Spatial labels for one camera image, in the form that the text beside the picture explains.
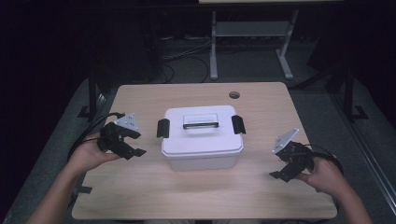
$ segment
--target forearm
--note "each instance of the forearm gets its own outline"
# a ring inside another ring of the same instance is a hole
[[[70,202],[70,196],[77,180],[78,175],[63,169],[26,223],[64,223],[67,205]]]
[[[348,224],[372,224],[369,214],[363,202],[355,190],[350,189],[348,193],[337,197],[343,209]]]

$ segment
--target dark background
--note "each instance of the dark background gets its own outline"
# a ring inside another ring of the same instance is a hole
[[[149,82],[161,66],[158,37],[210,34],[208,8],[184,5],[196,1],[167,1],[155,7],[161,2],[0,3],[0,220],[83,80],[94,74],[102,92]],[[293,39],[320,37],[310,65],[319,71],[335,63],[351,67],[396,127],[395,6],[347,1],[337,7],[298,7],[302,10]],[[259,20],[265,15],[276,20],[290,9],[230,6],[219,18]]]

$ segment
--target wooden table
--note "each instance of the wooden table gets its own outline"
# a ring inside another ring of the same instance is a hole
[[[240,94],[238,99],[229,96]],[[168,108],[232,105],[244,119],[244,149],[234,168],[174,172],[161,152],[157,122]],[[135,112],[142,136],[126,139],[145,149],[141,158],[120,159],[89,171],[73,209],[77,219],[332,218],[332,198],[299,180],[269,176],[285,163],[271,150],[293,128],[293,141],[308,144],[283,83],[209,83],[121,86],[111,112]]]

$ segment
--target human arm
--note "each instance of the human arm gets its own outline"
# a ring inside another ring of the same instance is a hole
[[[349,224],[371,224],[361,198],[348,184],[337,166],[322,158],[314,158],[315,168],[311,174],[300,174],[303,180],[317,191],[332,195],[339,203]]]
[[[99,137],[99,133],[86,139]],[[105,153],[96,145],[96,141],[81,144],[71,156],[69,162],[57,175],[48,193],[27,220],[27,224],[64,223],[67,205],[70,201],[78,178],[104,162],[114,161],[120,156]]]

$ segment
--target table hole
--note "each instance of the table hole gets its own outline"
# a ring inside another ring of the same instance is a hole
[[[237,92],[237,91],[231,91],[228,95],[229,95],[232,99],[238,99],[238,98],[241,96],[241,94],[239,94],[239,92]]]

